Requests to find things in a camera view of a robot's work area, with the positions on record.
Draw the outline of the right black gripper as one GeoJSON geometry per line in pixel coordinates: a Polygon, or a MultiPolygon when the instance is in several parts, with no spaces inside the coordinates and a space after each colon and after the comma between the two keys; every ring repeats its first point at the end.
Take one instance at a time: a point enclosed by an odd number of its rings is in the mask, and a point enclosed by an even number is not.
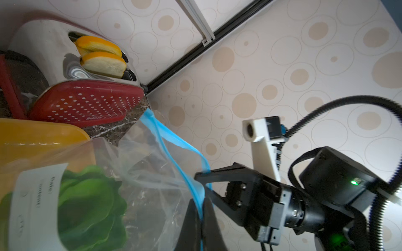
{"type": "Polygon", "coordinates": [[[260,243],[279,245],[285,228],[317,234],[328,222],[328,210],[305,192],[263,179],[262,174],[239,163],[198,172],[194,179],[204,186],[227,182],[225,197],[206,188],[206,198],[260,243]]]}

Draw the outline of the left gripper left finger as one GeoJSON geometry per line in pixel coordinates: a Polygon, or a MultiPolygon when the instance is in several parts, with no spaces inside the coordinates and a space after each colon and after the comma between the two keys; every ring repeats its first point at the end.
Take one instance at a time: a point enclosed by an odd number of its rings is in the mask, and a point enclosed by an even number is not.
{"type": "Polygon", "coordinates": [[[193,199],[188,203],[175,251],[200,251],[202,225],[193,199]]]}

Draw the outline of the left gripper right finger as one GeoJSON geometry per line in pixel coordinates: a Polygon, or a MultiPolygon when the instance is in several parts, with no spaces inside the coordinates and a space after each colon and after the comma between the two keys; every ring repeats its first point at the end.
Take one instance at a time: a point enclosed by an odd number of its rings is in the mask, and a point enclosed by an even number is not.
{"type": "Polygon", "coordinates": [[[203,251],[228,251],[209,198],[205,198],[203,203],[202,244],[203,251]]]}

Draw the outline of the clear zipper bag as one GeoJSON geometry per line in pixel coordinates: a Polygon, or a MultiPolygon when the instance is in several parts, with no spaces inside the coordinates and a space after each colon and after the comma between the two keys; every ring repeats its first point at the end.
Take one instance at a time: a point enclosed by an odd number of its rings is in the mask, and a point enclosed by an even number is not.
{"type": "Polygon", "coordinates": [[[69,124],[1,120],[1,250],[172,251],[202,153],[147,110],[117,145],[69,124]]]}

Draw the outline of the chinese cabbage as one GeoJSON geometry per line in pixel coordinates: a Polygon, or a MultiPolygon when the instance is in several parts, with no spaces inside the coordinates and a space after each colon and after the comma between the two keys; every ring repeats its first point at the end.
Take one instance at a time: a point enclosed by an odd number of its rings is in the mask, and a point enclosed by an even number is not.
{"type": "Polygon", "coordinates": [[[66,164],[19,172],[1,199],[1,250],[122,250],[128,237],[121,184],[96,165],[80,172],[66,164]]]}

